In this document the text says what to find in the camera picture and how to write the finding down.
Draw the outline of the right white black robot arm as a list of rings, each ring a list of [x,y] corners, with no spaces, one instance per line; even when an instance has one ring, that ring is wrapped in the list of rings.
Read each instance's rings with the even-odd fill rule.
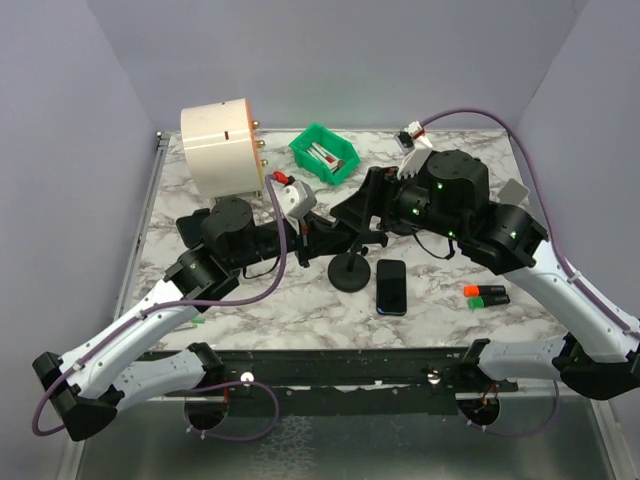
[[[377,216],[383,232],[442,235],[472,262],[525,290],[566,328],[565,336],[543,341],[475,341],[467,351],[471,359],[459,367],[467,389],[551,379],[608,400],[638,388],[638,318],[564,270],[547,230],[527,211],[491,200],[489,170],[480,159],[460,150],[434,152],[410,177],[396,167],[372,167],[330,213],[355,230]]]

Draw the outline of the black phone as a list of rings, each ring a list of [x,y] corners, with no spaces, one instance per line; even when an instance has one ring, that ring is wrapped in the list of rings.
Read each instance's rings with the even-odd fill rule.
[[[401,260],[381,259],[376,265],[376,311],[404,316],[407,312],[406,265]]]

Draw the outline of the black tripod phone stand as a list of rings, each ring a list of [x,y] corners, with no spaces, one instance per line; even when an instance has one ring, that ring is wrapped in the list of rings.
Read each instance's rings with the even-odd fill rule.
[[[348,251],[336,255],[329,262],[328,279],[337,290],[355,293],[368,284],[371,267],[366,259],[368,249],[365,240],[369,233],[368,227],[361,227]]]

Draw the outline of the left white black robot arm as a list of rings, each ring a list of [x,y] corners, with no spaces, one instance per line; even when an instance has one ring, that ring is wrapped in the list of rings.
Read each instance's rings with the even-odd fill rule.
[[[176,327],[221,307],[244,307],[268,298],[282,282],[287,256],[302,266],[321,256],[359,255],[366,245],[388,242],[368,217],[356,224],[328,221],[298,200],[274,201],[275,219],[258,225],[251,205],[229,197],[185,217],[197,239],[147,295],[83,345],[64,354],[45,352],[32,367],[45,393],[32,419],[51,405],[59,428],[74,441],[105,429],[119,412],[163,394],[191,390],[206,395],[224,384],[224,366],[206,343],[193,343],[163,360],[140,357]]]

